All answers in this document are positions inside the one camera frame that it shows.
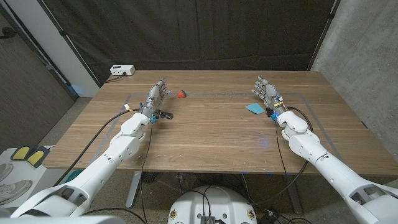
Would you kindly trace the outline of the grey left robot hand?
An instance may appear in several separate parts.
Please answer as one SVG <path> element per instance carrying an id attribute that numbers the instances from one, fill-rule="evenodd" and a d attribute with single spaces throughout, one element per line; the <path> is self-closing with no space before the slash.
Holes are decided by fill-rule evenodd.
<path id="1" fill-rule="evenodd" d="M 170 92 L 167 89 L 167 79 L 163 78 L 159 80 L 150 89 L 146 101 L 143 103 L 142 114 L 150 118 L 157 110 L 160 110 L 164 98 Z"/>

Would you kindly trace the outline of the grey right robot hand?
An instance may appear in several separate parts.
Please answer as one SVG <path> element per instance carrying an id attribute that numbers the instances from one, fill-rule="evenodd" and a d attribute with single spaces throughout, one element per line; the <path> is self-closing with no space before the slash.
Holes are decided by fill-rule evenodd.
<path id="1" fill-rule="evenodd" d="M 284 105 L 282 95 L 277 91 L 275 86 L 262 76 L 258 76 L 258 81 L 254 85 L 251 92 L 258 96 L 264 104 L 277 115 L 287 111 Z"/>

